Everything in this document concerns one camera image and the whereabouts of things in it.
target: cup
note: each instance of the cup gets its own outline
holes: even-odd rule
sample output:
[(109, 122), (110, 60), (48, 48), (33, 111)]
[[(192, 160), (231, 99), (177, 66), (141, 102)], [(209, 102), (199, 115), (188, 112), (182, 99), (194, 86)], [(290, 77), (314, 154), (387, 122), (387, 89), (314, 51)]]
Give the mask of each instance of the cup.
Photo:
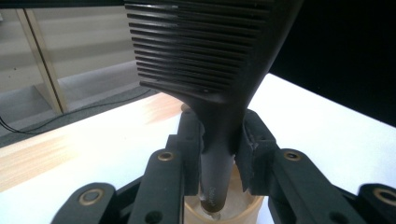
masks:
[(184, 198), (184, 223), (256, 224), (263, 199), (263, 196), (252, 196), (248, 191), (242, 191), (241, 178), (236, 165), (234, 165), (227, 199), (220, 212), (219, 220), (215, 220), (204, 212), (199, 196), (196, 195)]

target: cable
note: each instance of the cable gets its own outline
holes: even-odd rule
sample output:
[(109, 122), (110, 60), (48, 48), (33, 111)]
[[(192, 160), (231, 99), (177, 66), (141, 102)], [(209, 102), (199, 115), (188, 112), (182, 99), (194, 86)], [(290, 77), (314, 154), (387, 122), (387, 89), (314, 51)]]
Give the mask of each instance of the cable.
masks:
[(8, 130), (8, 131), (10, 131), (10, 132), (12, 132), (12, 133), (24, 133), (24, 134), (32, 134), (32, 135), (41, 134), (41, 133), (46, 133), (46, 132), (52, 131), (52, 130), (54, 130), (54, 129), (56, 129), (56, 128), (54, 128), (54, 129), (49, 129), (49, 130), (42, 131), (42, 132), (38, 132), (38, 133), (31, 133), (31, 132), (36, 131), (36, 130), (38, 130), (38, 129), (41, 129), (41, 128), (45, 127), (46, 125), (52, 123), (52, 122), (55, 121), (56, 119), (60, 119), (60, 118), (66, 117), (66, 116), (75, 114), (75, 113), (77, 113), (77, 112), (81, 112), (81, 111), (83, 111), (83, 110), (88, 110), (88, 109), (92, 109), (92, 108), (96, 108), (96, 107), (100, 107), (100, 106), (105, 106), (105, 105), (116, 105), (116, 104), (125, 103), (125, 102), (128, 102), (128, 101), (132, 101), (132, 100), (134, 100), (134, 99), (136, 99), (136, 98), (138, 98), (138, 97), (140, 97), (140, 96), (143, 96), (143, 95), (149, 93), (149, 91), (151, 91), (151, 90), (145, 91), (145, 92), (143, 92), (143, 93), (141, 93), (141, 94), (139, 94), (139, 95), (137, 95), (137, 96), (135, 96), (135, 97), (133, 97), (133, 98), (129, 98), (129, 99), (126, 99), (126, 100), (121, 100), (121, 101), (112, 102), (112, 103), (106, 103), (106, 104), (101, 104), (101, 105), (93, 105), (93, 106), (81, 108), (81, 109), (78, 109), (78, 110), (74, 110), (74, 111), (71, 111), (71, 112), (62, 114), (61, 116), (58, 116), (58, 117), (56, 117), (56, 118), (50, 119), (49, 121), (45, 122), (44, 124), (42, 124), (42, 125), (40, 125), (40, 126), (38, 126), (38, 127), (36, 127), (36, 128), (33, 128), (33, 129), (31, 129), (31, 130), (27, 130), (27, 131), (20, 131), (20, 130), (17, 130), (17, 129), (14, 129), (14, 128), (10, 127), (9, 125), (7, 125), (7, 124), (4, 122), (4, 120), (3, 120), (3, 118), (2, 118), (1, 116), (0, 116), (0, 125), (3, 126), (3, 128), (5, 128), (6, 130)]

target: white surface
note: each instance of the white surface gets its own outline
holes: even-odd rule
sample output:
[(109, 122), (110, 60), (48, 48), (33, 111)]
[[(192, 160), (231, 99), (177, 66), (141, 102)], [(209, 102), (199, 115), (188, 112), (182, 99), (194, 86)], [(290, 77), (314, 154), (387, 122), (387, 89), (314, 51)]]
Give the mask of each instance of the white surface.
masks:
[[(396, 188), (396, 129), (268, 75), (250, 106), (280, 148), (305, 153), (336, 186), (356, 194), (361, 184)], [(259, 223), (273, 223), (266, 209)]]
[[(363, 183), (396, 187), (392, 173), (396, 169), (392, 162), (395, 128), (271, 75), (249, 107), (258, 112), (280, 147), (304, 152), (335, 185), (353, 193)], [(150, 153), (163, 148), (168, 134), (177, 132), (179, 117), (142, 129), (138, 123), (125, 127), (126, 119), (128, 116), (103, 117), (104, 122), (119, 125), (115, 132), (123, 136), (122, 148), (112, 148), (108, 139), (108, 150), (98, 151), (88, 160), (97, 149), (97, 140), (89, 139), (89, 144), (81, 146), (87, 149), (86, 155), (0, 193), (0, 223), (49, 223), (70, 194), (83, 185), (107, 182), (120, 188), (142, 175)], [(92, 130), (101, 125), (106, 124), (92, 123)], [(134, 138), (134, 132), (146, 137)], [(272, 222), (266, 208), (264, 204), (258, 223)]]

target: white table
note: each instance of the white table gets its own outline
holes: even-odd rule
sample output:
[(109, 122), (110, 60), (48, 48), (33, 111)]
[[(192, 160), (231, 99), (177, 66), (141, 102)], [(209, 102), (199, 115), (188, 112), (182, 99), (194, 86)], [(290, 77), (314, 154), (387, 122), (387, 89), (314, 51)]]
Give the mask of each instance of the white table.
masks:
[[(0, 223), (49, 223), (76, 189), (91, 182), (118, 189), (138, 178), (177, 133), (180, 105), (156, 95), (0, 148)], [(304, 152), (334, 185), (353, 193), (364, 183), (396, 188), (395, 128), (272, 75), (249, 108), (281, 148)], [(271, 222), (264, 204), (258, 223)]]

